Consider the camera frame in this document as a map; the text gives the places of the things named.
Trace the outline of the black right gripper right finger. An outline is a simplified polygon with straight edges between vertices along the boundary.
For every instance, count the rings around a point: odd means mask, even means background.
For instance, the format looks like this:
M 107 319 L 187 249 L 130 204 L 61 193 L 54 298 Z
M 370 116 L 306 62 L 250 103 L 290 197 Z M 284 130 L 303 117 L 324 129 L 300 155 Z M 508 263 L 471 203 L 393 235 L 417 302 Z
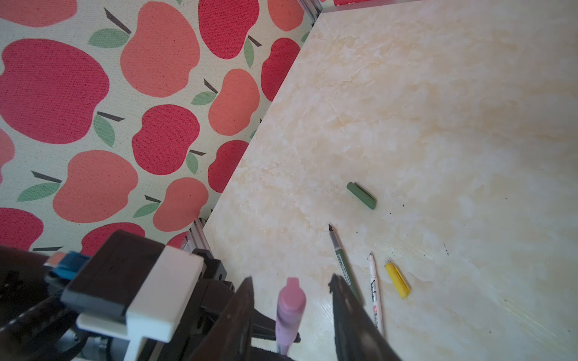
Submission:
M 376 329 L 345 278 L 333 274 L 335 347 L 338 360 L 396 360 L 399 356 Z

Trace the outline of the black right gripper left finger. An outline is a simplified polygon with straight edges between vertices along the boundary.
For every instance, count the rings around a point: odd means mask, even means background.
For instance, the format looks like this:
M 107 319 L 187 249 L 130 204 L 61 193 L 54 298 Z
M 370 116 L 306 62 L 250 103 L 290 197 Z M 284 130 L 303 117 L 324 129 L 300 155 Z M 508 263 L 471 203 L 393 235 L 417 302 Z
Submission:
M 250 360 L 253 311 L 254 287 L 248 277 L 188 360 Z

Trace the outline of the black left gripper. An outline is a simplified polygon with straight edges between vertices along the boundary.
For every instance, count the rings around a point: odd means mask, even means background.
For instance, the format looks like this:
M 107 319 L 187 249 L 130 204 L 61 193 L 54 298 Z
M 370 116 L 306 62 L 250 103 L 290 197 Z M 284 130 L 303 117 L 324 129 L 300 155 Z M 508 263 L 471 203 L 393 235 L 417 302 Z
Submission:
M 207 250 L 195 249 L 203 258 L 203 270 L 171 341 L 146 341 L 139 360 L 188 360 L 203 339 L 211 332 L 227 303 L 235 295 L 235 287 L 226 280 L 221 260 Z M 252 338 L 275 341 L 275 320 L 253 311 Z M 289 360 L 275 351 L 251 345 L 250 360 Z

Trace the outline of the white pen yellow end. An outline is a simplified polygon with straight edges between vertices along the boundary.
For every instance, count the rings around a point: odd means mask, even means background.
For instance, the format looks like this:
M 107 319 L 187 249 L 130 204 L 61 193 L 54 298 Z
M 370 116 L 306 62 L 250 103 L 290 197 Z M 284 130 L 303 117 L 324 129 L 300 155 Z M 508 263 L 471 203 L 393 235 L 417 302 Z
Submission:
M 373 320 L 376 329 L 381 335 L 384 335 L 384 321 L 382 316 L 382 304 L 381 297 L 379 294 L 379 278 L 376 271 L 376 260 L 373 253 L 369 254 L 369 270 L 370 270 L 370 288 L 371 288 L 371 298 L 373 304 Z

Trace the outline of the yellow pen cap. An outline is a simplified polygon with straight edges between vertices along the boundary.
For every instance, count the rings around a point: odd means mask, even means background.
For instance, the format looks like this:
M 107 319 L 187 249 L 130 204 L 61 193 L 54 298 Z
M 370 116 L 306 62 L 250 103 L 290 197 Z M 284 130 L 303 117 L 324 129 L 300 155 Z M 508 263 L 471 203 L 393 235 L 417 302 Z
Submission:
M 400 298 L 406 299 L 411 293 L 411 287 L 406 282 L 400 269 L 392 262 L 386 263 L 384 268 L 391 278 L 392 284 L 394 284 Z

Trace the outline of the dark green pen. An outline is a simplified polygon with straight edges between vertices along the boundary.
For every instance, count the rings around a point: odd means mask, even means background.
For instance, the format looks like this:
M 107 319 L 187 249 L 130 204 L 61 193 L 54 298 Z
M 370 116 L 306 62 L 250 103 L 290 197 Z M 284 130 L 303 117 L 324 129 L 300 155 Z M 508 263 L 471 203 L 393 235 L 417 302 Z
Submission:
M 352 269 L 351 265 L 349 264 L 349 261 L 348 261 L 347 256 L 346 256 L 346 252 L 343 250 L 343 247 L 342 247 L 340 239 L 337 235 L 337 232 L 331 224 L 328 225 L 328 232 L 329 232 L 329 235 L 331 237 L 331 241 L 332 241 L 332 244 L 334 246 L 334 251 L 337 255 L 337 260 L 338 260 L 338 263 L 340 265 L 340 269 L 342 270 L 343 277 L 345 278 L 346 284 L 349 285 L 349 288 L 351 289 L 352 293 L 354 293 L 354 295 L 356 296 L 358 301 L 361 303 L 361 305 L 363 305 L 364 300 L 363 300 L 361 293 L 359 291 L 357 282 L 355 281 L 355 275 L 354 275 L 353 269 Z

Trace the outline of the pink pen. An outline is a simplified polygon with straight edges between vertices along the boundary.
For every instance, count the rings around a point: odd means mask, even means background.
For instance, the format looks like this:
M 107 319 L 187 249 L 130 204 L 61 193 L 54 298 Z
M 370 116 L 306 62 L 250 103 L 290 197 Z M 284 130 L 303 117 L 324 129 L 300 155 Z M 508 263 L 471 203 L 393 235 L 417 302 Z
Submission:
M 299 279 L 288 278 L 277 300 L 275 339 L 279 354 L 287 356 L 295 343 L 305 308 L 306 295 L 300 287 Z

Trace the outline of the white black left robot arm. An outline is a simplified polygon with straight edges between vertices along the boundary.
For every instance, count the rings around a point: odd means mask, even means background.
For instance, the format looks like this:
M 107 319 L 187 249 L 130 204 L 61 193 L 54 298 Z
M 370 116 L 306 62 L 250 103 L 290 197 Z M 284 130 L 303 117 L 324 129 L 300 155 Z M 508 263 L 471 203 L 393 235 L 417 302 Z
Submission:
M 83 331 L 78 313 L 60 302 L 63 282 L 44 265 L 47 257 L 1 248 L 1 358 L 3 360 L 119 360 L 128 342 L 101 331 Z M 168 343 L 147 340 L 140 360 L 212 360 L 198 349 L 236 304 L 233 285 L 206 275 L 200 278 Z

